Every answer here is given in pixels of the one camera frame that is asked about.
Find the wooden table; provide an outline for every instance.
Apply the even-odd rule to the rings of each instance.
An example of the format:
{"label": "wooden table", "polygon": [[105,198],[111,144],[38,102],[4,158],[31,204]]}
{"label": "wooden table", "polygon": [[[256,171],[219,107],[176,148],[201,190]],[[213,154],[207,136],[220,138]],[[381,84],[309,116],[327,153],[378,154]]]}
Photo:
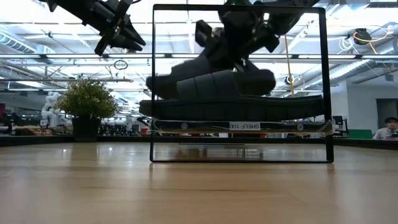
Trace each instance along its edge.
{"label": "wooden table", "polygon": [[[258,147],[269,157],[314,156],[324,150]],[[148,150],[145,143],[0,148],[0,223],[398,220],[397,151],[336,146],[334,164],[151,164]],[[178,153],[173,144],[157,150],[163,156]]]}

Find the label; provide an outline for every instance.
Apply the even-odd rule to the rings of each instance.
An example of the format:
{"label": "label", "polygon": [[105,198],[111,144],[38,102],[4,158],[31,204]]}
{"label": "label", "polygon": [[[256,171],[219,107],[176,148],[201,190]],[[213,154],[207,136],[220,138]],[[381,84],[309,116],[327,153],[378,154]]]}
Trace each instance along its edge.
{"label": "label", "polygon": [[229,122],[230,131],[260,131],[260,122]]}

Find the rectangular frame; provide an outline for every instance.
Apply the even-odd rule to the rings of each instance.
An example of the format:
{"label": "rectangular frame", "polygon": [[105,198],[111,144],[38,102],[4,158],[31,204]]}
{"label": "rectangular frame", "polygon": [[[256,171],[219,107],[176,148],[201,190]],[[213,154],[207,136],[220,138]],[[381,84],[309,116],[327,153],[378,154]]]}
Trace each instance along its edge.
{"label": "rectangular frame", "polygon": [[[152,112],[155,110],[155,60],[156,60],[156,23],[155,11],[262,11],[274,13],[316,13],[319,15],[320,29],[320,50],[322,65],[322,85],[323,85],[323,109],[325,121],[330,121],[331,117],[331,96],[330,96],[330,76],[328,63],[328,41],[326,31],[326,10],[322,7],[275,7],[275,6],[225,6],[225,5],[197,5],[197,4],[154,4],[152,10]],[[325,136],[326,160],[324,161],[248,161],[248,160],[155,160],[154,143],[155,136],[152,131],[150,134],[149,160],[151,162],[238,162],[238,163],[332,163],[335,160],[333,151],[333,136]]]}

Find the man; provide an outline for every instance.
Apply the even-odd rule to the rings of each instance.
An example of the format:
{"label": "man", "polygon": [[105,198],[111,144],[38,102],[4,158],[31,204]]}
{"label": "man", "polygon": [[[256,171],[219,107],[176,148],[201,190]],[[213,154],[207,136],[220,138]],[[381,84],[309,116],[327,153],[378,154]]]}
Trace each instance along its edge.
{"label": "man", "polygon": [[386,128],[379,129],[376,131],[373,139],[386,140],[386,139],[398,139],[398,119],[397,118],[386,118],[384,121],[387,124]]}

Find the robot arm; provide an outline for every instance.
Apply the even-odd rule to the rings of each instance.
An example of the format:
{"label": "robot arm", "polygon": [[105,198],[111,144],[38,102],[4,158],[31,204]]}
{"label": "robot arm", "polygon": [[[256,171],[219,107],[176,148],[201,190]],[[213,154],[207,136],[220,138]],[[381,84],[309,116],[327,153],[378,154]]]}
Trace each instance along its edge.
{"label": "robot arm", "polygon": [[145,41],[137,33],[130,21],[127,10],[133,0],[39,0],[49,5],[53,12],[60,6],[82,20],[83,25],[91,25],[99,31],[102,39],[95,53],[102,55],[106,47],[119,47],[129,52],[141,51]]}
{"label": "robot arm", "polygon": [[[306,6],[310,7],[318,0],[277,0],[275,2],[256,1],[255,6]],[[251,6],[249,0],[228,0],[225,5]],[[301,14],[273,14],[264,21],[264,12],[219,11],[223,28],[212,28],[205,21],[198,21],[195,29],[195,41],[203,52],[198,58],[172,68],[172,73],[189,71],[189,67],[200,68],[193,73],[232,70],[246,72],[258,70],[248,57],[265,47],[273,52],[279,45],[279,36],[288,33],[299,21]]]}

